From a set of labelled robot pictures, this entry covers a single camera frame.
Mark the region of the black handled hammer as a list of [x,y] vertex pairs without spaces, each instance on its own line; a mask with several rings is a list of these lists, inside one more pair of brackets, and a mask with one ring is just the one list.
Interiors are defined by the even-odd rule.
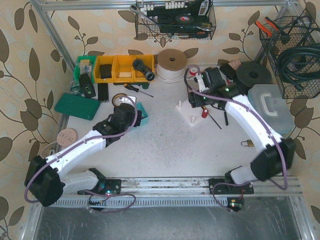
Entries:
[[228,120],[227,112],[224,110],[224,111],[223,111],[223,114],[224,114],[225,125],[228,126],[228,125],[229,125],[229,120]]

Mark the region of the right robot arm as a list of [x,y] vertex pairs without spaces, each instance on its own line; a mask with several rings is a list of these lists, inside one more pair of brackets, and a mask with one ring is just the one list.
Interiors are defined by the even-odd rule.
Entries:
[[217,104],[238,122],[258,152],[249,164],[227,172],[222,183],[230,188],[242,187],[257,181],[272,182],[274,176],[282,174],[283,185],[275,183],[275,186],[287,190],[288,170],[296,148],[294,140],[273,130],[235,83],[225,83],[217,67],[201,71],[191,65],[184,73],[184,83],[193,108]]

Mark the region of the large red spring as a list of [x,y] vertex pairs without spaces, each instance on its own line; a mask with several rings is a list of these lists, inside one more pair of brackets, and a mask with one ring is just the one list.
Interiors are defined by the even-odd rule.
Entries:
[[204,107],[204,108],[202,109],[201,117],[202,117],[203,119],[205,119],[205,118],[208,117],[208,115],[209,115],[209,111],[208,111],[207,108]]

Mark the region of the yellow black handled file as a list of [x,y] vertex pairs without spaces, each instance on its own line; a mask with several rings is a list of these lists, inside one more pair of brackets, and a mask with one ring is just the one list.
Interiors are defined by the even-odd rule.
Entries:
[[222,130],[222,127],[220,126],[220,124],[216,121],[216,119],[214,118],[212,111],[210,110],[208,115],[210,116],[210,118],[213,120],[213,122],[217,125],[217,127]]

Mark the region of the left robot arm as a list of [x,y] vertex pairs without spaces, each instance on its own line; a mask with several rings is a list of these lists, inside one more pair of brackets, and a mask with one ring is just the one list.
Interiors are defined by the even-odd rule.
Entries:
[[122,103],[72,145],[47,157],[35,156],[29,163],[24,181],[25,201],[48,207],[61,196],[79,191],[110,197],[113,190],[95,167],[80,173],[69,172],[94,153],[118,141],[135,126],[138,116],[136,104]]

